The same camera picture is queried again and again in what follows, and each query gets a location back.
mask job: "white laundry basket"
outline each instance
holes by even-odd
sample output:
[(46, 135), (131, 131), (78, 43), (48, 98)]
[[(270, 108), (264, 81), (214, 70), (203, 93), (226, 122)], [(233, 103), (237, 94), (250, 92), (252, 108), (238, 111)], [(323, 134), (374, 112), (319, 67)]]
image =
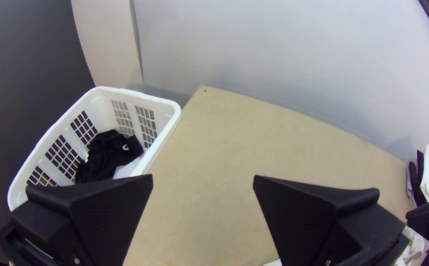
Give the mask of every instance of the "white laundry basket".
[(146, 173), (180, 118), (180, 106), (170, 100), (126, 89), (91, 89), (47, 130), (24, 162), (7, 192), (9, 209), (27, 200), (27, 184), (73, 185), (87, 145), (104, 131), (135, 135), (144, 147), (144, 154), (118, 167), (114, 178)]

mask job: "black fabric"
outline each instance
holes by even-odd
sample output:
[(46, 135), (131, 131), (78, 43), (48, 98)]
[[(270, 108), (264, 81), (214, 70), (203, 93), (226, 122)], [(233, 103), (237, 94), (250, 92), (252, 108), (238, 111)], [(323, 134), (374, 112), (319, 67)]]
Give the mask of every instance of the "black fabric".
[(418, 150), (416, 151), (416, 164), (418, 165), (418, 184), (421, 185), (423, 172), (425, 171), (425, 155)]
[(116, 130), (97, 134), (88, 148), (88, 161), (82, 162), (75, 174), (77, 184), (110, 179), (116, 167), (124, 166), (144, 153), (135, 136), (126, 138)]
[(426, 204), (426, 198), (425, 195), (423, 195), (423, 192), (420, 188), (420, 181), (418, 181), (418, 172), (416, 170), (416, 165), (414, 162), (410, 162), (408, 164), (408, 171), (410, 173), (410, 184), (411, 189), (413, 191), (413, 199), (415, 200), (416, 205), (419, 207), (423, 204)]
[(407, 226), (429, 241), (429, 202), (407, 212), (405, 218)]

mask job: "gray wall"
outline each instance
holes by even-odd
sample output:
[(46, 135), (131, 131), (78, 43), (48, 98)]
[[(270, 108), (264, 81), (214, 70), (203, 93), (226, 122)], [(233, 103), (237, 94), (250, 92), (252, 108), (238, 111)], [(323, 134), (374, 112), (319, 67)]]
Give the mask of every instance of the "gray wall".
[(0, 228), (27, 155), (92, 87), (70, 0), (0, 0)]
[(231, 90), (404, 161), (429, 144), (429, 18), (418, 0), (134, 5), (146, 93), (184, 104), (202, 84)]

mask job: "cardboard sheet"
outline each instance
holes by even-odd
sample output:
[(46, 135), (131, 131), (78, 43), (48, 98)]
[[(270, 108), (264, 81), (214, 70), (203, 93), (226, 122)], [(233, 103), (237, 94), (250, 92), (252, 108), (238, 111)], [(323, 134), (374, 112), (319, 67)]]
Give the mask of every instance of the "cardboard sheet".
[(152, 164), (154, 189), (125, 265), (259, 266), (278, 258), (252, 189), (255, 174), (380, 189), (401, 220), (406, 164), (300, 113), (201, 87)]

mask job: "table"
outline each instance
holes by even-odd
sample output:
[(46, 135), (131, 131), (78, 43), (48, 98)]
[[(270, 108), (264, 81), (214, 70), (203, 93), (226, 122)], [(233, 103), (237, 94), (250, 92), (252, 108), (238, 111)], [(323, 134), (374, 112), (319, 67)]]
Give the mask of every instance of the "table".
[(255, 174), (380, 189), (404, 221), (406, 163), (326, 123), (202, 86), (149, 172), (154, 189), (125, 266), (260, 266), (278, 255), (252, 189)]

